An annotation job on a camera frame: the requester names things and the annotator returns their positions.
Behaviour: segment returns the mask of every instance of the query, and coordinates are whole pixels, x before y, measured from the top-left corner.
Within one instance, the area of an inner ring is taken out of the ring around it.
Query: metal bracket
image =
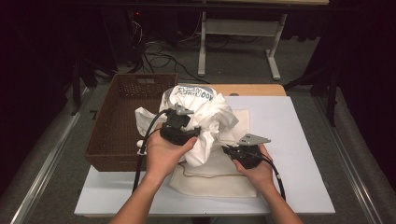
[[[251,133],[245,134],[239,142],[238,145],[241,146],[255,146],[258,144],[270,143],[271,139],[260,137]]]
[[[186,107],[179,104],[175,104],[175,110],[177,115],[189,115],[194,113],[193,110],[189,110]]]

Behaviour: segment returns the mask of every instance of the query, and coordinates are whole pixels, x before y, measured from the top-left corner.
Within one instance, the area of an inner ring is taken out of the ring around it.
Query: black wire
[[[197,37],[199,37],[199,35],[198,36],[195,36],[195,37],[193,37],[193,38],[190,38],[190,39],[188,39],[188,40],[184,40],[184,41],[181,41],[181,42],[178,42],[178,44],[181,44],[181,45],[184,45],[184,46],[187,46],[187,47],[195,47],[195,46],[198,46],[198,45],[200,45],[200,43],[201,43],[201,39],[197,39]]]
[[[156,129],[156,130],[152,131],[152,132],[148,135],[148,139],[149,139],[149,137],[150,137],[152,134],[154,134],[155,132],[159,131],[160,129],[162,129],[162,128],[159,128],[159,129]]]
[[[148,59],[148,56],[146,55],[146,52],[143,52],[143,56],[145,57],[146,62],[148,63],[149,68],[151,69],[151,72],[154,73],[154,69],[153,69],[153,67],[151,66],[151,63],[149,63],[149,59]]]
[[[247,152],[247,151],[243,151],[243,153],[248,154],[249,156],[258,158],[258,159],[260,159],[260,160],[262,160],[262,161],[266,161],[268,164],[271,165],[271,167],[272,167],[273,170],[274,170],[275,176],[276,176],[277,184],[279,185],[280,195],[281,195],[282,198],[286,201],[285,188],[283,187],[282,179],[280,178],[280,174],[279,174],[279,172],[277,171],[277,169],[276,169],[274,163],[273,163],[267,156],[265,156],[265,155],[262,154],[262,153],[261,153],[261,154],[262,154],[261,156],[258,156],[257,154],[250,153],[250,152]]]
[[[139,178],[140,178],[140,171],[141,171],[141,168],[142,168],[143,155],[144,155],[144,153],[145,153],[145,151],[146,151],[146,143],[147,143],[147,141],[149,140],[149,137],[150,137],[150,135],[151,135],[150,130],[151,130],[152,126],[154,125],[155,121],[156,121],[162,114],[169,113],[169,110],[170,110],[170,109],[165,109],[165,110],[161,111],[160,113],[158,113],[158,114],[154,117],[154,119],[152,120],[152,122],[150,123],[150,125],[148,126],[146,135],[145,135],[145,137],[144,137],[144,139],[143,139],[142,147],[140,148],[140,151],[139,151],[139,157],[138,157],[138,159],[137,159],[137,167],[136,167],[136,172],[135,172],[135,175],[134,175],[134,188],[132,189],[132,193],[134,193],[134,190],[135,190],[135,189],[137,188],[137,186],[139,185]]]
[[[263,36],[255,36],[251,40],[241,40],[241,39],[236,39],[233,38],[235,35],[208,35],[208,40],[206,41],[206,47],[209,49],[223,49],[230,43],[242,43],[242,44],[248,44],[248,43],[254,43],[257,41],[260,41],[263,39]],[[211,47],[210,46],[210,38],[213,39],[214,41],[225,41],[221,46],[219,47]]]
[[[135,73],[143,66],[143,59],[139,58],[139,60],[134,65],[134,68],[129,70],[127,73]]]
[[[171,56],[171,55],[169,55],[169,54],[162,53],[162,51],[163,51],[163,48],[162,48],[160,51],[156,52],[156,53],[147,53],[147,55],[154,56],[152,59],[150,59],[150,60],[148,61],[148,64],[151,64],[151,66],[152,66],[152,67],[155,67],[155,68],[161,68],[161,67],[165,67],[165,66],[168,65],[170,62],[174,62],[174,63],[175,63],[175,68],[174,68],[175,73],[177,72],[177,65],[179,65],[179,66],[181,66],[181,67],[184,69],[184,71],[186,72],[186,74],[187,74],[188,76],[190,76],[190,77],[193,78],[193,79],[186,79],[186,78],[180,77],[181,79],[184,79],[184,80],[195,80],[195,81],[203,82],[203,83],[206,83],[206,84],[210,84],[209,82],[207,82],[207,81],[205,81],[205,80],[203,80],[203,79],[200,79],[200,78],[198,78],[198,77],[192,75],[192,74],[189,72],[189,70],[186,68],[186,66],[184,66],[182,63],[180,63],[175,57],[173,57],[173,56]],[[153,64],[152,64],[153,61],[158,60],[158,59],[167,59],[167,62],[166,62],[165,64],[158,65],[158,66],[153,65]]]
[[[151,52],[151,54],[155,54],[155,53],[161,53],[163,52],[163,46],[161,44],[159,44],[158,42],[151,42],[151,43],[147,43],[147,45],[145,46],[145,51],[152,47],[152,46],[158,46],[161,47],[157,52]]]

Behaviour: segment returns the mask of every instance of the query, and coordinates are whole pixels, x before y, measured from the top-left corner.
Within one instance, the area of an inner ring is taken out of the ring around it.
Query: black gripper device
[[[171,110],[167,114],[166,123],[163,124],[160,130],[161,137],[174,145],[183,146],[190,138],[198,136],[201,132],[201,127],[181,131],[182,127],[186,127],[189,124],[190,119],[187,115],[179,115],[176,110]]]
[[[232,160],[241,162],[245,169],[252,169],[262,162],[262,153],[258,145],[238,147],[227,146],[222,147],[222,149]]]

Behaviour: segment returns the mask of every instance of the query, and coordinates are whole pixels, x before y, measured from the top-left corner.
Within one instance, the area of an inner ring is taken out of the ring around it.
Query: forearm
[[[276,224],[303,223],[293,212],[285,200],[277,192],[275,186],[260,187],[259,192],[270,206],[271,216]]]
[[[121,210],[111,220],[111,224],[146,223],[154,195],[162,181],[145,176]]]

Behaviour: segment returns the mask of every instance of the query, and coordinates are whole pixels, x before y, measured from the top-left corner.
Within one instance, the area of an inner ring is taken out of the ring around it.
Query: metal rail
[[[367,191],[366,186],[362,182],[358,171],[356,170],[352,160],[349,158],[347,150],[344,147],[343,142],[341,141],[341,138],[338,135],[337,130],[330,124],[329,120],[326,117],[326,108],[324,103],[322,102],[320,97],[313,97],[313,100],[318,110],[321,112],[320,114],[332,135],[332,139],[334,143],[336,144],[338,153],[341,158],[341,163],[343,164],[344,169],[346,171],[346,176],[348,177],[349,182],[356,194],[356,197],[359,203],[361,204],[361,208],[364,212],[364,215],[366,215],[366,218],[369,221],[369,223],[382,224],[383,223],[382,219],[378,214],[375,205],[372,202],[370,194]]]
[[[278,12],[278,13],[350,13],[360,9],[356,7],[333,7],[323,5],[287,5],[287,4],[241,4],[241,3],[142,3],[125,1],[92,1],[92,0],[61,0],[59,6],[63,7],[125,7],[139,9],[175,9],[193,11],[217,11],[217,12]]]
[[[92,95],[92,91],[89,91],[88,88],[85,88],[82,95],[84,99],[81,105],[81,109],[85,106],[85,104],[87,104],[90,96]],[[81,115],[81,109],[76,113],[75,116],[70,118],[69,124],[62,133],[58,143],[51,150],[48,157],[44,161],[44,164],[41,167],[37,177],[35,178],[34,183],[30,187],[25,198],[23,199],[20,208],[16,212],[14,218],[12,218],[11,224],[28,223],[30,216],[35,211],[35,206],[38,204],[41,195],[43,194],[46,186],[50,182],[50,178],[55,171],[59,159],[64,153],[64,144]]]

